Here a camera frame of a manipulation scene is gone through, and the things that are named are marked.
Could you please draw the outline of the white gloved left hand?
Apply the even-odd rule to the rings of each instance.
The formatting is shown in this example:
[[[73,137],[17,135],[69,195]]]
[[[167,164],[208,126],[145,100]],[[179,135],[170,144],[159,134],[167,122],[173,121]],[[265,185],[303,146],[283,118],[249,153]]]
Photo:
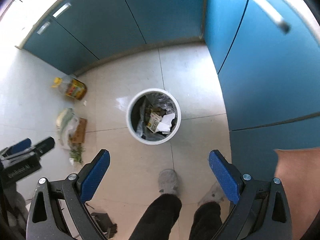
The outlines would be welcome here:
[[[9,226],[18,237],[25,238],[28,210],[24,197],[17,191],[16,184],[10,185],[4,190],[7,202],[7,214]]]

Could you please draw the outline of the bare right forearm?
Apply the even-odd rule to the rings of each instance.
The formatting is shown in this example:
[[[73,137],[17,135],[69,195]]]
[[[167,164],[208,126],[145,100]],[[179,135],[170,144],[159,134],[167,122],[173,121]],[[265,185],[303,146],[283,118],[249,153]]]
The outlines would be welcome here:
[[[293,239],[319,239],[319,148],[279,150],[274,176],[289,204]]]

